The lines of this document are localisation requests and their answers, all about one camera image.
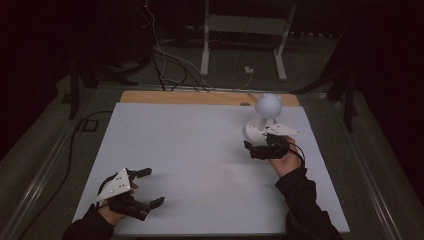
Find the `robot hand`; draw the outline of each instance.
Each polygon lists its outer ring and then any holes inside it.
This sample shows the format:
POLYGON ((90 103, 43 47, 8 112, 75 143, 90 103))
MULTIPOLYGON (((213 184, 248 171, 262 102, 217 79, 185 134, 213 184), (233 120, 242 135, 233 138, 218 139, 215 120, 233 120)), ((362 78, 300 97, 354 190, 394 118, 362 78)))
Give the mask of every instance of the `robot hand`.
POLYGON ((301 157, 297 152, 289 148, 289 143, 286 141, 285 136, 277 136, 268 133, 266 143, 267 145, 265 146, 253 146, 250 142, 244 141, 244 147, 250 151, 251 158, 261 160, 278 159, 286 155, 288 151, 291 151, 296 154, 302 162, 304 160, 304 157, 301 157))
POLYGON ((124 168, 121 172, 108 177, 100 186, 97 207, 99 207, 100 201, 107 199, 110 210, 144 221, 150 210, 160 207, 165 198, 160 197, 149 204, 138 202, 131 195, 131 183, 136 176, 141 178, 151 173, 152 169, 150 168, 140 171, 130 171, 124 168))

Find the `wrist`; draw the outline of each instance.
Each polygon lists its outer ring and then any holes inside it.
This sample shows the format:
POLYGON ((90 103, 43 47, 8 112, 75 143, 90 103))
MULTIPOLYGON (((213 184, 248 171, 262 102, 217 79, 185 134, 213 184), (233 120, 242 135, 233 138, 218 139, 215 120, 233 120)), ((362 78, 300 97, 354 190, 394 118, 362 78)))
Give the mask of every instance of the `wrist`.
POLYGON ((124 214, 116 213, 110 210, 108 205, 100 207, 98 212, 112 226, 116 226, 116 224, 118 224, 118 222, 125 217, 124 214))

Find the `white ball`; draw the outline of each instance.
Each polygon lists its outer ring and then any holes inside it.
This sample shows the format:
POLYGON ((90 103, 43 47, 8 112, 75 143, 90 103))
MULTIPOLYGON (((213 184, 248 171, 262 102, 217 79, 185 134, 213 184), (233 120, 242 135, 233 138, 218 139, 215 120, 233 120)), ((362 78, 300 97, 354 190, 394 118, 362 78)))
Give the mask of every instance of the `white ball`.
POLYGON ((255 105, 256 113, 266 119, 280 116, 282 108, 281 97, 272 93, 264 93, 255 105))

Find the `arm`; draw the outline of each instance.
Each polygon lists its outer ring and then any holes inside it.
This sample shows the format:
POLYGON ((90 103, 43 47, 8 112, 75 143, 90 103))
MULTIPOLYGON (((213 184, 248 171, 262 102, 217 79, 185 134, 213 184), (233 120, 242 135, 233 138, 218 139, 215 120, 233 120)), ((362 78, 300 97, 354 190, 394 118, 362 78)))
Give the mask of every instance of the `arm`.
POLYGON ((108 206, 90 206, 82 219, 72 223, 64 232, 63 240, 106 240, 113 235, 115 225, 123 215, 115 213, 108 206))
MULTIPOLYGON (((286 137, 290 149, 297 152, 294 139, 286 137)), ((286 218, 288 239, 341 239, 326 211, 316 203, 315 182, 306 178, 306 168, 296 154, 289 151, 281 159, 270 159, 280 177, 275 186, 289 207, 286 218)))

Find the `white tabletop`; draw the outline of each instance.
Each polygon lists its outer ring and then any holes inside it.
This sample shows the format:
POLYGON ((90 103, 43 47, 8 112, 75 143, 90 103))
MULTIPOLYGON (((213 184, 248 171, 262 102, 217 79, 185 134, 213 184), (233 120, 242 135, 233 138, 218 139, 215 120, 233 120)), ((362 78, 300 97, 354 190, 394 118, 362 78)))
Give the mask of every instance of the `white tabletop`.
MULTIPOLYGON (((145 221, 125 218, 115 234, 127 236, 261 235, 285 232, 287 206, 267 161, 251 159, 243 145, 253 107, 118 103, 91 170, 74 220, 95 202, 100 184, 122 168, 152 168, 135 179, 134 197, 165 197, 145 221)), ((320 207, 340 232, 349 227, 302 107, 284 107, 279 122, 306 155, 320 207)))

